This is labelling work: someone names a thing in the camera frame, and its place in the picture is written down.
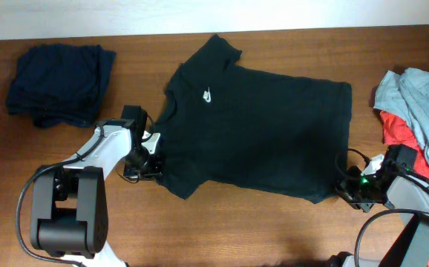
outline folded navy shirt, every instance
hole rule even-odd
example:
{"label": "folded navy shirt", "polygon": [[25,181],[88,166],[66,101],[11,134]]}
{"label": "folded navy shirt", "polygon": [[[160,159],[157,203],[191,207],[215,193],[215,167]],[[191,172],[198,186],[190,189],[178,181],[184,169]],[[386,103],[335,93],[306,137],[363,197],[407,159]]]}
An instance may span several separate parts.
{"label": "folded navy shirt", "polygon": [[100,45],[32,47],[18,59],[6,99],[9,114],[28,113],[33,124],[94,124],[108,88],[115,52]]}
{"label": "folded navy shirt", "polygon": [[[171,78],[154,126],[165,157],[158,183],[183,199],[207,180],[314,203],[334,195],[351,86],[246,69],[240,55],[214,35]],[[346,155],[338,163],[345,169]]]}

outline wooden surface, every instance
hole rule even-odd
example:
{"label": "wooden surface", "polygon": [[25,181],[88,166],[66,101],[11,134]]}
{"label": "wooden surface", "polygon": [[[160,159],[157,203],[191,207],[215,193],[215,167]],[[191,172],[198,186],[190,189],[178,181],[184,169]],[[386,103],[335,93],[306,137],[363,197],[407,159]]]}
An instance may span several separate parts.
{"label": "wooden surface", "polygon": [[[42,130],[33,127],[26,116],[7,115],[4,99],[17,58],[42,43],[101,44],[116,51],[117,58],[100,118],[118,117],[126,104],[142,105],[156,118],[171,75],[209,36],[0,42],[0,266],[53,266],[29,258],[19,248],[14,229],[17,196],[37,167],[68,158],[92,135],[92,129],[68,125]],[[239,64],[244,67],[349,82],[353,86],[350,147],[370,156],[384,153],[386,148],[381,123],[370,107],[374,87],[387,70],[429,70],[429,26],[221,36],[243,50]],[[350,162],[360,163],[354,156]],[[109,176],[106,190],[108,241],[131,266],[271,266],[282,261],[325,260],[340,251],[353,251],[360,227],[373,214],[354,211],[340,199],[313,205],[216,182],[200,186],[188,200],[154,182],[129,185],[114,174]],[[28,194],[22,210],[27,243],[30,204]],[[396,218],[372,225],[364,255],[377,257],[384,252],[398,229]]]}

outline black cable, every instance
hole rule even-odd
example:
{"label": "black cable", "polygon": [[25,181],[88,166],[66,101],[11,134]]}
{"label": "black cable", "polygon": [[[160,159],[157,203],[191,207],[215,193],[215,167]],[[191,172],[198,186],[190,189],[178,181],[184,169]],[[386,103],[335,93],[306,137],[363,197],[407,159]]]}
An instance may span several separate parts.
{"label": "black cable", "polygon": [[147,138],[142,138],[142,142],[149,141],[150,138],[152,138],[152,136],[154,135],[154,120],[148,114],[147,114],[147,117],[148,117],[148,119],[150,119],[150,122],[151,122],[151,133],[150,133],[150,135]]}
{"label": "black cable", "polygon": [[124,176],[123,174],[120,174],[120,173],[119,173],[119,170],[117,170],[117,167],[116,167],[116,173],[117,173],[117,175],[119,175],[119,177],[120,177],[121,179],[123,179],[123,180],[124,180],[124,181],[126,181],[126,182],[129,182],[129,183],[134,184],[134,183],[138,183],[138,182],[140,181],[140,173],[138,173],[138,175],[137,175],[137,178],[136,178],[136,179],[132,179],[132,178],[129,178],[129,177]]}
{"label": "black cable", "polygon": [[72,264],[72,265],[79,266],[79,267],[85,267],[82,263],[77,262],[77,261],[61,260],[61,259],[56,259],[56,258],[52,258],[52,257],[45,257],[45,256],[41,256],[41,255],[35,254],[32,251],[30,251],[30,249],[24,243],[24,240],[22,237],[22,229],[20,226],[20,213],[22,211],[22,203],[23,203],[23,199],[24,199],[25,194],[27,193],[31,184],[34,183],[41,175],[46,174],[47,172],[52,171],[56,168],[60,168],[64,165],[73,164],[73,163],[76,163],[78,161],[81,161],[82,159],[87,157],[101,143],[102,139],[104,138],[104,128],[99,123],[97,124],[97,127],[99,127],[99,129],[100,129],[99,138],[86,152],[84,152],[82,155],[76,154],[75,159],[69,159],[69,160],[66,160],[64,162],[58,162],[58,163],[54,163],[52,165],[48,165],[48,166],[45,166],[43,168],[40,168],[39,170],[36,171],[36,173],[34,175],[31,176],[31,178],[27,181],[27,183],[25,183],[25,185],[22,189],[22,192],[20,193],[19,201],[16,204],[16,215],[15,215],[16,238],[19,241],[19,244],[22,247],[23,251],[26,252],[31,257],[36,258],[37,260],[44,260],[44,261],[47,261],[50,263]]}
{"label": "black cable", "polygon": [[352,180],[357,180],[357,179],[359,179],[358,177],[352,177],[352,176],[350,176],[350,175],[348,175],[348,174],[346,174],[341,168],[340,168],[340,166],[338,166],[338,158],[342,155],[342,154],[344,154],[344,153],[347,153],[348,151],[352,151],[352,152],[355,152],[355,153],[357,153],[358,155],[360,155],[362,158],[363,158],[363,160],[364,160],[364,163],[366,163],[365,165],[367,166],[368,164],[370,164],[370,162],[371,162],[371,159],[369,158],[369,157],[367,157],[366,155],[364,155],[362,152],[360,152],[360,151],[357,151],[355,148],[348,148],[348,149],[346,149],[346,150],[343,150],[343,151],[339,151],[336,155],[335,155],[335,168],[337,169],[337,171],[345,178],[345,179],[352,179]]}
{"label": "black cable", "polygon": [[429,185],[429,179],[427,177],[424,177],[421,174],[418,174],[414,171],[405,170],[405,172],[407,175],[411,175],[414,178],[420,179],[421,181],[426,182]]}
{"label": "black cable", "polygon": [[354,259],[355,259],[355,267],[360,267],[360,262],[359,262],[359,252],[360,252],[360,243],[361,243],[361,238],[363,238],[363,235],[366,231],[366,229],[368,228],[368,226],[374,222],[376,219],[378,219],[379,217],[382,217],[384,215],[388,215],[388,214],[416,214],[416,215],[428,215],[429,216],[429,212],[425,212],[425,211],[417,211],[417,210],[412,210],[412,209],[405,209],[405,208],[399,208],[399,209],[393,209],[393,210],[386,210],[386,211],[380,211],[379,213],[373,215],[370,219],[368,219],[363,226],[361,227],[360,232],[358,233],[358,237],[356,238],[356,243],[355,243],[355,254],[354,254]]}
{"label": "black cable", "polygon": [[397,175],[399,177],[402,177],[402,178],[406,179],[409,182],[412,182],[414,185],[417,185],[419,188],[421,188],[429,196],[429,188],[423,186],[423,184],[421,184],[420,182],[416,181],[415,179],[413,179],[411,177],[408,177],[407,175],[396,173],[396,172],[393,172],[391,174],[392,175]]}

